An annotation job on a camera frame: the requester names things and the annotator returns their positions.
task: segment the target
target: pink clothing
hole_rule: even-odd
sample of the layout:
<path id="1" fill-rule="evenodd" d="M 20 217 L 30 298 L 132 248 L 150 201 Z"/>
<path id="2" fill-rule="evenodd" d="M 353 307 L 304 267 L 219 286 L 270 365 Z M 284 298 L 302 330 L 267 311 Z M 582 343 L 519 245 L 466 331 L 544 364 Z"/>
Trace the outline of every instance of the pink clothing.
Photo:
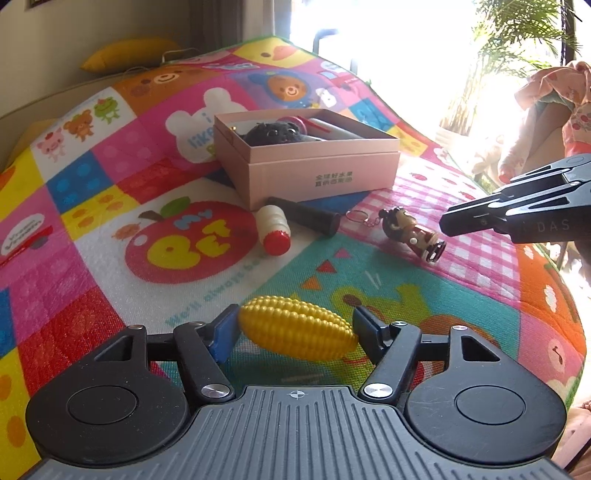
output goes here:
<path id="1" fill-rule="evenodd" d="M 517 103 L 527 113 L 517 140 L 508 146 L 499 162 L 502 181 L 508 182 L 511 176 L 521 174 L 526 159 L 532 153 L 530 148 L 536 117 L 534 105 L 553 91 L 573 105 L 572 115 L 562 129 L 565 155 L 591 153 L 591 67 L 583 61 L 573 61 L 564 67 L 540 70 L 515 94 Z"/>

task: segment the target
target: black plush toy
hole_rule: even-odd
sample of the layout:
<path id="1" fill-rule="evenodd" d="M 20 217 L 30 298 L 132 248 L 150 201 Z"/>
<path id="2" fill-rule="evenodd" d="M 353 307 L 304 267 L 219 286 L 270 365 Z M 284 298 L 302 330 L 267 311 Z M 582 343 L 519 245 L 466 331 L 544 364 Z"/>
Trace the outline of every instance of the black plush toy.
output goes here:
<path id="1" fill-rule="evenodd" d="M 251 147 L 296 143 L 304 140 L 298 126 L 291 122 L 258 124 L 251 128 L 246 135 L 241 135 L 241 138 Z"/>

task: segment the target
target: colorful play mat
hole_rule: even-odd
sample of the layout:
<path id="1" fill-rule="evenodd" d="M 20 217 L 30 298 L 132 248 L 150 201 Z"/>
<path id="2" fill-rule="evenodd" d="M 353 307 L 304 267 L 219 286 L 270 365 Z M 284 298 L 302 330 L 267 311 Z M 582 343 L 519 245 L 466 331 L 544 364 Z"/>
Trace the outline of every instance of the colorful play mat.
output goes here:
<path id="1" fill-rule="evenodd" d="M 330 239 L 292 225 L 269 257 L 215 160 L 217 113 L 329 108 L 401 139 L 390 190 L 307 202 L 375 218 L 400 205 L 437 229 L 451 205 L 485 194 L 445 152 L 349 71 L 271 37 L 126 78 L 67 113 L 0 175 L 0 478 L 38 461 L 24 424 L 29 398 L 125 325 L 171 332 L 230 303 L 279 295 L 351 320 L 366 306 L 425 333 L 469 325 L 569 405 L 585 356 L 583 330 L 558 272 L 536 245 L 484 231 L 448 238 L 435 265 L 380 226 L 343 219 Z M 314 172 L 323 186 L 355 174 Z M 288 179 L 276 179 L 287 182 Z M 223 366 L 245 384 L 350 384 L 372 369 L 358 348 L 338 361 L 296 361 L 240 338 Z M 415 383 L 441 371 L 420 365 Z M 152 370 L 178 382 L 171 364 Z"/>

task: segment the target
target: open box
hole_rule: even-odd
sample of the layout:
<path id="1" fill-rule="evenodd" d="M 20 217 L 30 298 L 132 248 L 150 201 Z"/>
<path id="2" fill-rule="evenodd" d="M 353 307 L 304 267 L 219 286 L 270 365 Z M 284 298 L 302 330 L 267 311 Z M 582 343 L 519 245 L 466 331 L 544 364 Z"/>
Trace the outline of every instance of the open box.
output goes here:
<path id="1" fill-rule="evenodd" d="M 254 126 L 285 116 L 318 118 L 363 138 L 250 147 L 232 129 L 238 122 L 254 121 Z M 217 159 L 250 210 L 271 196 L 302 202 L 390 188 L 400 160 L 398 138 L 325 109 L 216 115 L 214 142 Z"/>

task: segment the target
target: white toy bottle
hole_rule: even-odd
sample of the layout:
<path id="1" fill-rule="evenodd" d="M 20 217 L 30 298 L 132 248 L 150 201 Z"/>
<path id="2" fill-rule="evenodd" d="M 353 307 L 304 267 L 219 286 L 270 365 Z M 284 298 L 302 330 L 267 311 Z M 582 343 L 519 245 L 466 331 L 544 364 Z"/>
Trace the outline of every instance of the white toy bottle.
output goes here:
<path id="1" fill-rule="evenodd" d="M 283 210 L 275 205 L 266 205 L 255 215 L 256 231 L 265 252 L 278 257 L 291 247 L 291 231 Z"/>

